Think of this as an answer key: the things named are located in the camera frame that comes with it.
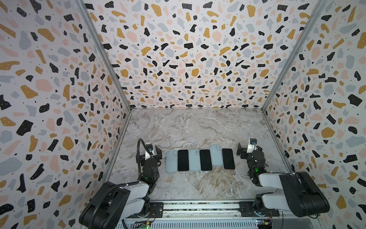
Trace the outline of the light green phone case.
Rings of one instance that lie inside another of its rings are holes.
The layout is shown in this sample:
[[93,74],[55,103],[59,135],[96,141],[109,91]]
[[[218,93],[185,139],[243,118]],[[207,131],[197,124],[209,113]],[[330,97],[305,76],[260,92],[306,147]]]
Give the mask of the light green phone case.
[[189,170],[190,171],[200,171],[201,163],[200,163],[200,153],[198,149],[190,149],[188,150],[189,154]]
[[166,171],[166,173],[175,173],[175,172],[178,171],[178,154],[177,154],[177,150],[167,151],[165,171]]

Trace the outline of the white phone case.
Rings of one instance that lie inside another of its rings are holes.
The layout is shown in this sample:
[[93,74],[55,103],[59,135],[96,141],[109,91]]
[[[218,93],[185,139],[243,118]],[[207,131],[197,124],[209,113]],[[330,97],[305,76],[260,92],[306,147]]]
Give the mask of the white phone case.
[[214,167],[223,166],[222,150],[219,145],[210,146],[211,162]]

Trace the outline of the black phone blue back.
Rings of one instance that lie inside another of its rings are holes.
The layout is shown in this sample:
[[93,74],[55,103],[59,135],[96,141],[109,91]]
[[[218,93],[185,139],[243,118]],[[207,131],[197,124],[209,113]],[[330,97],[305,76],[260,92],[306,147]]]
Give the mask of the black phone blue back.
[[188,150],[178,150],[178,171],[188,171],[189,170],[189,151]]

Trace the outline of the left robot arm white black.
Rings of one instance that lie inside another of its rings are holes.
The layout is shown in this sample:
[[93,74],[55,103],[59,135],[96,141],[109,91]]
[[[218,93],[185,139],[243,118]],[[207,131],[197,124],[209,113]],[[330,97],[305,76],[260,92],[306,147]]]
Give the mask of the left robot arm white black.
[[105,182],[79,216],[79,223],[88,229],[114,229],[126,218],[137,218],[145,228],[163,216],[162,202],[151,202],[160,177],[162,150],[147,144],[145,153],[136,154],[139,177],[123,184]]

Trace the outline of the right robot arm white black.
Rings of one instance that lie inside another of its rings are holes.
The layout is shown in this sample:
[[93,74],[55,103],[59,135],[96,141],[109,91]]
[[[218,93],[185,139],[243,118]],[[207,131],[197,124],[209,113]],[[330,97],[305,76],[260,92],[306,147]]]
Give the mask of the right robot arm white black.
[[330,211],[330,204],[307,172],[280,173],[266,170],[263,149],[251,138],[246,148],[238,144],[237,155],[245,159],[252,183],[262,188],[275,188],[282,193],[257,194],[252,210],[267,216],[273,210],[290,211],[296,217],[318,217]]

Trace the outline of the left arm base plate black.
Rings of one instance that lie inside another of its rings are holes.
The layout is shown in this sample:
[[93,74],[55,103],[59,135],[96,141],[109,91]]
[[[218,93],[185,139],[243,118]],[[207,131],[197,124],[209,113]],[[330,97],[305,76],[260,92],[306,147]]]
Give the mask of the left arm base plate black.
[[135,213],[131,216],[128,216],[128,219],[144,219],[144,218],[162,218],[164,210],[163,202],[149,202],[145,203],[142,210],[138,213]]

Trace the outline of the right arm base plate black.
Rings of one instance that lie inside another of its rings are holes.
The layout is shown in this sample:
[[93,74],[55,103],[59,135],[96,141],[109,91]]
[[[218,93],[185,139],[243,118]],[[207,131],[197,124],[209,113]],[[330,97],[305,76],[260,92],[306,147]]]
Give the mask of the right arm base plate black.
[[280,213],[278,210],[255,210],[254,201],[240,201],[239,212],[241,217],[279,217]]

